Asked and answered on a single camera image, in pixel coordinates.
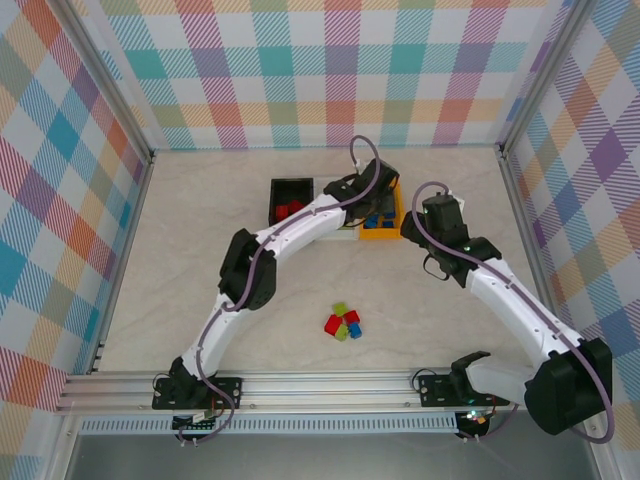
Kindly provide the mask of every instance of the marble surface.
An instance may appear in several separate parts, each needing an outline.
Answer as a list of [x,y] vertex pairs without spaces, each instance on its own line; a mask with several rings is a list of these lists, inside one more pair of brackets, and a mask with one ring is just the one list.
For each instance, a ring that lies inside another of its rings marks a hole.
[[[406,210],[420,183],[447,183],[466,201],[470,234],[488,237],[533,287],[490,148],[389,149],[381,157],[400,172]],[[160,154],[100,370],[166,371],[189,347],[210,313],[231,236],[267,226],[271,178],[351,172],[343,149]],[[480,300],[422,270],[424,256],[404,240],[314,242],[279,265],[276,295],[244,321],[221,368],[439,367],[476,350],[528,363]],[[338,301],[357,309],[362,338],[338,342],[323,331]]]

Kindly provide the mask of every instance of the orange box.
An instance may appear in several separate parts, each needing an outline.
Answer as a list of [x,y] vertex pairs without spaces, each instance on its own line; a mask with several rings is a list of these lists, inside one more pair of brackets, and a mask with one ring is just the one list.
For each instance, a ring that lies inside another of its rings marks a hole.
[[398,183],[393,190],[393,200],[396,207],[396,218],[393,219],[393,228],[382,228],[382,222],[386,219],[384,215],[380,215],[377,228],[364,228],[364,225],[360,225],[360,240],[399,240],[402,238],[402,235],[400,235],[400,226],[402,225],[402,220],[404,220],[404,206],[402,203],[402,188],[400,188],[400,183]]

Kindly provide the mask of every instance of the black container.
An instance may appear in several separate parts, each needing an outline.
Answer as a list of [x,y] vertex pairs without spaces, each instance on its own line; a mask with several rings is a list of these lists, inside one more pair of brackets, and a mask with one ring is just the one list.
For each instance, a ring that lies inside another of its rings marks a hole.
[[298,200],[304,206],[313,200],[313,178],[272,178],[269,226],[275,225],[276,207]]

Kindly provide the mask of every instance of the red block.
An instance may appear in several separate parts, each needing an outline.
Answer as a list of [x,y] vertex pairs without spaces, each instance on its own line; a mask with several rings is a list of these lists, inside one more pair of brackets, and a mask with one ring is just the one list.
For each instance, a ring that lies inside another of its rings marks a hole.
[[331,315],[324,326],[324,331],[329,335],[334,336],[340,325],[342,325],[342,319],[337,315]]
[[294,213],[299,212],[303,208],[304,208],[304,205],[302,205],[301,202],[299,202],[298,200],[294,200],[293,202],[289,203],[289,215],[293,215]]
[[286,205],[276,206],[276,222],[281,222],[289,216],[289,208]]
[[351,325],[352,323],[360,323],[360,317],[356,313],[355,310],[351,310],[344,314],[344,321],[347,322],[347,325]]

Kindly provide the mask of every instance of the robotic arm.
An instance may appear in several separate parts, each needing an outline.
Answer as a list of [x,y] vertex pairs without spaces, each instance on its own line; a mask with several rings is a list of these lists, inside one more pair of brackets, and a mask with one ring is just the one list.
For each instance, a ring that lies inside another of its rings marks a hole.
[[[374,152],[376,160],[361,174],[330,183],[295,215],[256,234],[242,229],[234,235],[220,269],[212,313],[198,340],[173,361],[169,387],[157,392],[169,397],[169,405],[192,409],[204,399],[211,401],[209,387],[215,387],[210,381],[220,359],[241,319],[273,297],[280,262],[326,233],[378,212],[398,173]],[[488,240],[470,238],[453,196],[445,193],[425,200],[422,213],[407,214],[401,233],[428,250],[425,263],[434,258],[445,279],[452,276],[488,305],[531,360],[531,367],[508,365],[487,352],[457,360],[449,379],[461,402],[477,392],[525,404],[536,423],[550,434],[603,410],[603,392],[579,357],[586,358],[610,399],[609,348],[600,339],[586,341],[561,323],[527,292]]]

